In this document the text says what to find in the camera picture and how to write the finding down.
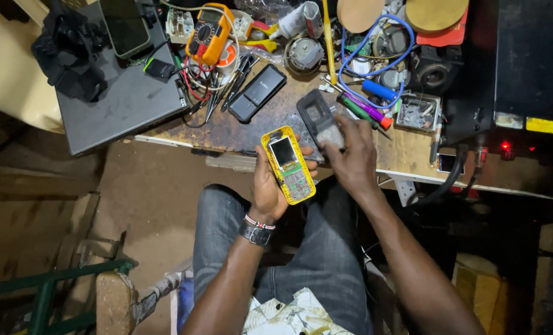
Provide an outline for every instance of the wristwatch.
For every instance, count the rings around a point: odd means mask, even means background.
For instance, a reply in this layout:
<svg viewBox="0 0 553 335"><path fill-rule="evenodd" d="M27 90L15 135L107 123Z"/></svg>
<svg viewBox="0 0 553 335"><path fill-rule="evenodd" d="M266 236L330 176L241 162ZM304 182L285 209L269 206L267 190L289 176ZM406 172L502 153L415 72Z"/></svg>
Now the wristwatch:
<svg viewBox="0 0 553 335"><path fill-rule="evenodd" d="M246 221L241 223L240 235L250 240L250 243L265 247L271 239L272 231L264 228L250 226Z"/></svg>

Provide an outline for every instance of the hand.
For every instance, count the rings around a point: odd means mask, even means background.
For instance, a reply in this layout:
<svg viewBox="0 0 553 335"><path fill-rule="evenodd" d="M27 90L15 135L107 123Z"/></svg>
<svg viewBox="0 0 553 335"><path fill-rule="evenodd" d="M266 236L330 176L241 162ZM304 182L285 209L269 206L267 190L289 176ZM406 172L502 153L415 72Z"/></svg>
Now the hand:
<svg viewBox="0 0 553 335"><path fill-rule="evenodd" d="M370 201L379 186L376 179L377 152L374 147L372 126L366 120L352 120L346 116L334 117L346 138L347 149L343 154L337 146L323 141L328 160L337 180L360 205Z"/></svg>
<svg viewBox="0 0 553 335"><path fill-rule="evenodd" d="M295 134L297 141L301 136ZM313 153L311 147L301 147L303 156ZM258 158L256 159L256 171L254 173L254 186L252 188L253 200L251 203L250 217L263 224L272 225L279 220L289 206L281 187L277 184L266 150L261 145L256 146ZM317 176L317 162L306 161L312 178Z"/></svg>

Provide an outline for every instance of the yellow screwdriver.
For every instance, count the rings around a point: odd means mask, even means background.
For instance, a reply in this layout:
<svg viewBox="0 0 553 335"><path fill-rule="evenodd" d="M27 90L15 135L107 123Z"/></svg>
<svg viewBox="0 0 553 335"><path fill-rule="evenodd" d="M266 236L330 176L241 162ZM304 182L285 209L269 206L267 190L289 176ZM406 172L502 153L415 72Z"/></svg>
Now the yellow screwdriver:
<svg viewBox="0 0 553 335"><path fill-rule="evenodd" d="M330 83L337 84L337 73L334 69L334 51L332 50L332 28L330 27L330 18L328 17L328 1L322 0L324 7L324 40L326 41L326 53L328 55L328 72L330 73Z"/></svg>

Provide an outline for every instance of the bracelet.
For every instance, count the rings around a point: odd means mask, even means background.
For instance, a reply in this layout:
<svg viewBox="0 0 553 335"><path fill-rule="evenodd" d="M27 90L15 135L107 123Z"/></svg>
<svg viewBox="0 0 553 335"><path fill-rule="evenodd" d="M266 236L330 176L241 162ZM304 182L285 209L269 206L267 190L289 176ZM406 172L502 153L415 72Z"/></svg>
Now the bracelet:
<svg viewBox="0 0 553 335"><path fill-rule="evenodd" d="M247 223L249 223L249 224L251 224L255 227L262 228L262 229L273 230L274 228L277 227L277 226L269 226L269 225L260 223L256 220L252 219L250 216L248 216L248 214L246 214L246 216L243 218L243 220L245 220Z"/></svg>

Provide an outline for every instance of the cardboard disc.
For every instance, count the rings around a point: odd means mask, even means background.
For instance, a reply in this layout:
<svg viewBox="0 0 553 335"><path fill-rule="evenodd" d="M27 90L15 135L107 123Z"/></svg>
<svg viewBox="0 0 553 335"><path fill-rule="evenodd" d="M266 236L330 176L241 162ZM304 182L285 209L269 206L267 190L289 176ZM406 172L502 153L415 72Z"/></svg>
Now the cardboard disc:
<svg viewBox="0 0 553 335"><path fill-rule="evenodd" d="M338 0L337 17L351 33L362 33L382 14L384 0Z"/></svg>
<svg viewBox="0 0 553 335"><path fill-rule="evenodd" d="M457 23L468 4L469 0L407 0L407 22L418 32L439 32Z"/></svg>

